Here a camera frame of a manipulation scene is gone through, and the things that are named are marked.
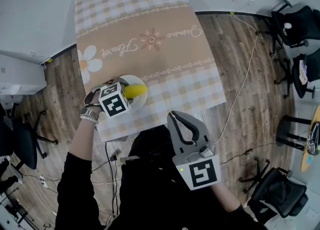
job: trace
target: white flower print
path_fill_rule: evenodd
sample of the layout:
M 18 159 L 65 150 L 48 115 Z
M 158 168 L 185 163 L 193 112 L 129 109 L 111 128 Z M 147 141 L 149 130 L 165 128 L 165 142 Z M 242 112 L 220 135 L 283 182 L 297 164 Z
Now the white flower print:
M 101 59 L 92 59 L 96 54 L 97 48 L 94 45 L 88 46 L 82 54 L 78 50 L 78 58 L 80 64 L 80 70 L 82 75 L 83 84 L 87 84 L 90 81 L 89 72 L 98 72 L 102 67 Z

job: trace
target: yellow object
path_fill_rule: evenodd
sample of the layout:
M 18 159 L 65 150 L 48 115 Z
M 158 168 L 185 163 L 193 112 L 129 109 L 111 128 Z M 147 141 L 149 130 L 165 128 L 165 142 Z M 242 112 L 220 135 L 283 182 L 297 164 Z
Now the yellow object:
M 313 119 L 310 124 L 310 129 L 309 129 L 310 131 L 311 131 L 312 125 L 314 125 L 315 122 L 320 122 L 320 105 L 318 105 L 316 107 L 316 110 L 314 111 Z M 312 163 L 314 158 L 315 157 L 313 155 L 308 153 L 308 148 L 306 146 L 304 149 L 304 154 L 303 154 L 302 164 L 301 164 L 301 171 L 302 172 L 305 172 L 309 168 L 309 166 Z
M 124 95 L 127 99 L 133 99 L 147 92 L 145 85 L 129 85 L 124 87 Z

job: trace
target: floor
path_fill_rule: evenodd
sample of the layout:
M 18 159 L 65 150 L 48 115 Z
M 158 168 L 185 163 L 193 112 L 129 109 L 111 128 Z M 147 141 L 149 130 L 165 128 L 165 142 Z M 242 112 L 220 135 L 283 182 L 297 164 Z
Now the floor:
M 256 36 L 250 27 L 230 15 L 200 15 L 198 18 L 218 66 L 227 101 L 195 114 L 206 123 L 211 140 L 215 141 L 225 125 L 232 102 L 245 77 Z M 257 30 L 266 29 L 263 21 L 256 17 L 239 16 L 239 18 Z M 270 37 L 261 34 L 253 53 L 248 78 L 233 107 L 224 135 L 216 147 L 221 162 L 243 154 L 249 148 L 274 143 L 280 118 L 285 114 L 294 115 L 293 96 L 283 99 L 285 85 L 274 85 L 274 79 L 281 79 L 283 72 L 279 64 L 273 62 L 269 51 Z M 48 157 L 46 159 L 38 157 L 36 170 L 23 166 L 21 171 L 26 175 L 47 174 L 60 177 L 69 145 L 80 122 L 79 111 L 85 96 L 77 50 L 72 49 L 50 63 L 45 70 L 45 76 L 47 87 L 35 95 L 27 96 L 18 107 L 17 113 L 23 115 L 30 112 L 31 122 L 34 122 L 40 110 L 47 110 L 47 114 L 40 121 L 38 133 L 49 139 L 58 139 L 59 145 L 41 143 L 40 146 L 48 153 Z M 108 142 L 108 152 L 112 154 L 115 150 L 120 150 L 120 157 L 126 156 L 136 136 L 136 134 L 131 135 L 126 141 Z M 248 156 L 236 157 L 221 165 L 223 181 L 242 203 L 248 198 L 248 194 L 244 194 L 242 190 L 249 184 L 240 183 L 238 178 L 245 178 L 255 173 L 256 156 L 262 160 L 270 159 L 274 167 L 289 168 L 292 150 L 286 146 L 277 147 L 269 144 L 258 147 Z M 92 158 L 93 169 L 107 160 L 104 144 L 98 135 L 94 137 Z M 11 161 L 14 164 L 19 162 L 15 156 L 12 156 Z M 120 180 L 121 164 L 118 161 L 116 165 L 118 169 L 116 178 Z M 11 169 L 8 169 L 5 177 L 12 174 Z M 57 194 L 54 191 L 57 190 L 59 180 L 56 180 L 47 182 L 52 189 L 49 190 L 44 188 L 38 179 L 26 176 L 23 179 L 24 184 L 12 194 L 26 208 L 29 218 L 32 218 L 33 223 L 40 229 L 44 224 L 51 224 L 54 228 L 56 217 L 54 213 L 58 208 Z M 111 181 L 109 166 L 105 164 L 94 171 L 91 180 L 95 183 Z M 105 224 L 112 213 L 111 184 L 94 184 L 94 191 L 99 205 L 100 221 Z

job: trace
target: white plate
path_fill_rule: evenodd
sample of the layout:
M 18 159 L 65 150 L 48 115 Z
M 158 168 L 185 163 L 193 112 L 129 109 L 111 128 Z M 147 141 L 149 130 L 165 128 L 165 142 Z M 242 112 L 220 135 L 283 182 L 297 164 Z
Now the white plate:
M 145 85 L 145 83 L 138 77 L 134 75 L 123 75 L 120 78 L 124 79 L 129 85 Z M 130 105 L 129 113 L 133 113 L 140 108 L 142 108 L 147 100 L 147 91 L 140 95 L 133 98 L 133 102 Z

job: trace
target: round table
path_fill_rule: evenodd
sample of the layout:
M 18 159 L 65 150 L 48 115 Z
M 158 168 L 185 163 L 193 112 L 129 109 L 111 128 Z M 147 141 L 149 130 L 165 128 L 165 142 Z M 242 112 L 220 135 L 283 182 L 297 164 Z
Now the round table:
M 312 126 L 315 122 L 320 122 L 320 105 L 317 106 L 316 110 L 314 111 L 312 120 L 309 119 L 303 119 L 303 118 L 297 118 L 297 117 L 291 117 L 288 115 L 285 115 L 281 118 L 277 130 L 276 130 L 276 144 L 281 147 L 283 145 L 287 145 L 289 147 L 298 149 L 300 151 L 303 151 L 303 158 L 302 158 L 302 164 L 301 164 L 301 171 L 304 172 L 308 169 L 310 164 L 312 163 L 314 159 L 314 155 L 309 154 L 307 145 L 302 145 L 299 143 L 295 143 L 292 141 L 287 140 L 287 138 L 291 138 L 297 141 L 302 141 L 308 144 L 308 138 L 298 136 L 291 134 L 291 122 L 299 123 L 299 124 L 306 124 L 309 125 L 309 133 L 308 136 L 311 133 Z

